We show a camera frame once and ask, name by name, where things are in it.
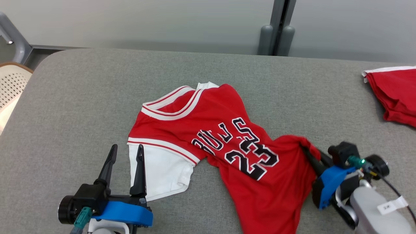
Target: gray wall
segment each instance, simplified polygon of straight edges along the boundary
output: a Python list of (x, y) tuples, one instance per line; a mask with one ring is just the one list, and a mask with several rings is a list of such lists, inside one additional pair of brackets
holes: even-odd
[(3, 0), (31, 45), (255, 54), (273, 0)]
[(416, 0), (297, 0), (289, 56), (416, 63)]

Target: gray table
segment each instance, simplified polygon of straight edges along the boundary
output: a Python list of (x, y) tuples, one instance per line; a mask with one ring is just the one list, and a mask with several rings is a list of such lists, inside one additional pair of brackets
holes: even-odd
[[(57, 220), (58, 203), (94, 181), (114, 143), (119, 150), (111, 189), (127, 194), (127, 134), (141, 104), (208, 81), (231, 84), (251, 120), (272, 138), (303, 135), (323, 150), (346, 140), (363, 156), (385, 157), (389, 179), (416, 208), (415, 129), (384, 122), (383, 108), (360, 75), (393, 65), (139, 50), (53, 54), (35, 70), (0, 136), (0, 230), (69, 233), (71, 226)], [(394, 198), (384, 184), (375, 184)], [(186, 192), (149, 204), (154, 226), (139, 233), (241, 233), (218, 170), (205, 160)], [(311, 198), (297, 232), (351, 233), (334, 209), (319, 211)]]

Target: jersey armhole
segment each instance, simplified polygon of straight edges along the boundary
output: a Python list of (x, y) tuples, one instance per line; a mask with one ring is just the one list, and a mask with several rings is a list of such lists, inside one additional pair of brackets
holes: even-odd
[(140, 144), (143, 145), (148, 201), (187, 190), (193, 167), (200, 161), (196, 156), (181, 147), (161, 140), (129, 137), (127, 144), (131, 186), (134, 184), (136, 174), (137, 150)]

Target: robotic arm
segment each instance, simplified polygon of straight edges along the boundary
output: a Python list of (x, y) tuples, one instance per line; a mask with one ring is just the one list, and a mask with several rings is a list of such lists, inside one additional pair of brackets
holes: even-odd
[[(321, 164), (306, 148), (303, 149), (318, 176), (312, 185), (312, 200), (317, 208), (324, 209), (332, 204), (357, 234), (414, 234), (407, 220), (393, 209), (392, 202), (371, 186), (372, 179), (382, 179), (401, 196), (385, 180), (390, 171), (380, 156), (362, 159), (356, 145), (342, 142), (328, 149), (332, 158), (321, 152)], [(401, 201), (398, 208), (407, 206), (403, 197), (400, 198), (396, 200)]]
[[(412, 210), (400, 193), (384, 178), (389, 175), (387, 163), (377, 155), (360, 158), (354, 144), (342, 142), (314, 158), (307, 148), (304, 153), (318, 178), (312, 185), (312, 200), (319, 209), (332, 205), (347, 225), (357, 234), (415, 234), (407, 220), (396, 210)], [(153, 213), (146, 202), (144, 150), (139, 145), (134, 185), (130, 195), (111, 195), (109, 188), (112, 166), (116, 161), (117, 145), (93, 184), (82, 184), (75, 195), (65, 196), (58, 208), (62, 224), (72, 224), (71, 234), (81, 234), (89, 222), (89, 234), (136, 234), (138, 227), (151, 227)], [(388, 202), (371, 186), (371, 180), (382, 179), (401, 198)]]
[(58, 208), (58, 219), (62, 224), (73, 224), (71, 234), (81, 234), (86, 223), (88, 233), (136, 234), (138, 227), (151, 227), (153, 213), (146, 202), (146, 174), (143, 145), (137, 151), (137, 168), (130, 195), (111, 195), (109, 188), (111, 170), (116, 162), (117, 145), (114, 144), (93, 184), (82, 184), (75, 195), (65, 196)]

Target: basketball jersey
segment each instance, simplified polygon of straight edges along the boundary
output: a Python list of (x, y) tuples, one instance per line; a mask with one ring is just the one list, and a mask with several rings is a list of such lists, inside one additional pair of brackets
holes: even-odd
[(149, 201), (185, 191), (193, 167), (207, 158), (219, 168), (244, 233), (294, 234), (316, 177), (300, 146), (317, 159), (319, 151), (304, 137), (272, 140), (250, 121), (230, 85), (202, 86), (143, 104), (128, 140), (131, 184), (139, 144)]

